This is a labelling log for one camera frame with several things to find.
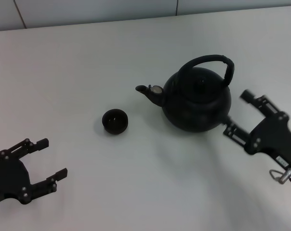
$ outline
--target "kettle spout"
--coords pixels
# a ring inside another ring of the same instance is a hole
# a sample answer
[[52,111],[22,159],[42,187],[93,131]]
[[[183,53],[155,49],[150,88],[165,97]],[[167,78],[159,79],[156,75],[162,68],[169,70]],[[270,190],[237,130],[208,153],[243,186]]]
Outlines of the kettle spout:
[[152,103],[157,106],[162,107],[165,103],[165,92],[164,89],[160,86],[152,86],[149,87],[140,85],[136,87],[136,91],[145,95]]

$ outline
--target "kettle body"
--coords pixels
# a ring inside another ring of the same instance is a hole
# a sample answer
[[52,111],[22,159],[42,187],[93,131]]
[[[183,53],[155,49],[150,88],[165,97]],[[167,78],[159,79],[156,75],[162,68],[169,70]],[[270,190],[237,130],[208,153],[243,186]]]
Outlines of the kettle body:
[[[201,67],[200,63],[221,61],[227,64],[225,78]],[[168,120],[178,128],[203,132],[223,123],[231,107],[228,85],[234,73],[233,62],[222,55],[207,55],[186,63],[172,75],[164,88],[138,86],[136,90],[161,106]]]

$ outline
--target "table surface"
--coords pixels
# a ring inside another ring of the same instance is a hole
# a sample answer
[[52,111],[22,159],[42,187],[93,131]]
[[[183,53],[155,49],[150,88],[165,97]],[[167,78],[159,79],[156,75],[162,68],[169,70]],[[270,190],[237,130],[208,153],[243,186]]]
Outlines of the table surface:
[[[270,157],[247,155],[223,126],[181,131],[135,91],[207,54],[235,63],[238,124],[263,118],[245,89],[291,116],[291,7],[0,32],[0,150],[48,138],[22,159],[31,183],[68,169],[56,193],[0,202],[0,230],[291,230],[291,183],[272,180]],[[112,108],[129,117],[118,136],[101,124]]]

